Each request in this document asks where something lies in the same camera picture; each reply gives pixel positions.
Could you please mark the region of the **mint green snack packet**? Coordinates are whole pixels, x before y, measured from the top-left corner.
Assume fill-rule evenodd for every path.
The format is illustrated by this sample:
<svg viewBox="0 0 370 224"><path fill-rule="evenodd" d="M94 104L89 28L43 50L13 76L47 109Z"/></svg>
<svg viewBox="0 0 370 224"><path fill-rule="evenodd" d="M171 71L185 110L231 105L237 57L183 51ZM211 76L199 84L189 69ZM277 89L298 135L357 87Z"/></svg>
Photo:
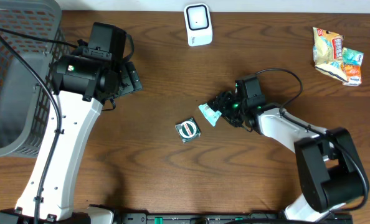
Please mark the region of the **mint green snack packet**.
<svg viewBox="0 0 370 224"><path fill-rule="evenodd" d="M216 126L218 119L221 117L222 113L217 110L214 111L207 103L198 106L199 110L207 121L213 126Z"/></svg>

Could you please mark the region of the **round dark green packet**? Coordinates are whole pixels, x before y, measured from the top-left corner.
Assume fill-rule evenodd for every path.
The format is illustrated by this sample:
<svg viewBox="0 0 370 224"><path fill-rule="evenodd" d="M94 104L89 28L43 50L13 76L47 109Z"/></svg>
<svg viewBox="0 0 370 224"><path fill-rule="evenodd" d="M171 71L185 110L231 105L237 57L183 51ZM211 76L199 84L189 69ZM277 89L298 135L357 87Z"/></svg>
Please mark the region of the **round dark green packet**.
<svg viewBox="0 0 370 224"><path fill-rule="evenodd" d="M184 144L201 136L201 130L194 118L189 118L176 124L175 129Z"/></svg>

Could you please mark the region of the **yellow snack bag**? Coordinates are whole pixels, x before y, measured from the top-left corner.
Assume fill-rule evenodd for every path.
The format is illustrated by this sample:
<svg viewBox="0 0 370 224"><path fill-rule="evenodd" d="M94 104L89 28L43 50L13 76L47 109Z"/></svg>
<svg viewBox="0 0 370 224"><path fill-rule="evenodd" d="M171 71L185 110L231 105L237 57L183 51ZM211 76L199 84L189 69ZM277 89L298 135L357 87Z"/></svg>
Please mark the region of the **yellow snack bag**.
<svg viewBox="0 0 370 224"><path fill-rule="evenodd" d="M315 68L331 78L347 82L343 72L343 40L344 36L335 32L313 28L313 61Z"/></svg>

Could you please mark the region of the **small orange juice carton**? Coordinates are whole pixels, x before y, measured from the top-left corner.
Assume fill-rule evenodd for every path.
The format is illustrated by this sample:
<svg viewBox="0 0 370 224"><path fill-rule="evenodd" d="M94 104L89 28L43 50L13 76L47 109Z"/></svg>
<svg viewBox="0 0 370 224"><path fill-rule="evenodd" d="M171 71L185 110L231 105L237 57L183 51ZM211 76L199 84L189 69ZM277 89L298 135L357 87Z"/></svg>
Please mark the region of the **small orange juice carton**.
<svg viewBox="0 0 370 224"><path fill-rule="evenodd" d="M344 64L343 72L347 78L347 82L344 82L343 85L359 86L362 83L361 67L359 65Z"/></svg>

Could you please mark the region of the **small teal white packet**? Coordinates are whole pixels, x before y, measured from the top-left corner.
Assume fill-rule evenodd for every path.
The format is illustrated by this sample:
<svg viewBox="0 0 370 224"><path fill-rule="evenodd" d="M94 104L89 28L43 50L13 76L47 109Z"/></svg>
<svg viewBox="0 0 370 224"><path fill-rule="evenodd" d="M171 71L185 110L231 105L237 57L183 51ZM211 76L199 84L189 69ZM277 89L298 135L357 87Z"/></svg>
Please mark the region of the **small teal white packet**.
<svg viewBox="0 0 370 224"><path fill-rule="evenodd" d="M342 54L344 64L357 66L362 65L364 58L364 54L362 52L344 47Z"/></svg>

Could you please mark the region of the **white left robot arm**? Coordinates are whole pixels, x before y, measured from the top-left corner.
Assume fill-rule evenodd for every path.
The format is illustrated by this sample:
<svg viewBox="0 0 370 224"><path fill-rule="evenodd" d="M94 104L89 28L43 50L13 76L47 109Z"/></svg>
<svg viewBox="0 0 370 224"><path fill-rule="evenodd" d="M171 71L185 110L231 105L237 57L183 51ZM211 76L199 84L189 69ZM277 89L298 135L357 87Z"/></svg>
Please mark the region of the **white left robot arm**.
<svg viewBox="0 0 370 224"><path fill-rule="evenodd" d="M34 170L14 208L0 211L0 223L118 223L103 205L74 209L74 192L85 145L105 100L142 89L133 62L114 65L74 55L53 66L54 101Z"/></svg>

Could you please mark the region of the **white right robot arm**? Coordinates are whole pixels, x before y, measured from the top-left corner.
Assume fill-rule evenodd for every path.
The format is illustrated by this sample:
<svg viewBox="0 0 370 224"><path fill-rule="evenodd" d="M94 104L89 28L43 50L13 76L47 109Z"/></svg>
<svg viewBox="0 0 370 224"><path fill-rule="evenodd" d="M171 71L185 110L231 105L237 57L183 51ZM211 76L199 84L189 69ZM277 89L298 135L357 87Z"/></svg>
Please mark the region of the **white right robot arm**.
<svg viewBox="0 0 370 224"><path fill-rule="evenodd" d="M369 181L348 130L311 125L263 95L226 91L207 105L233 127L272 138L295 154L302 194L284 209L287 220L320 222L366 204Z"/></svg>

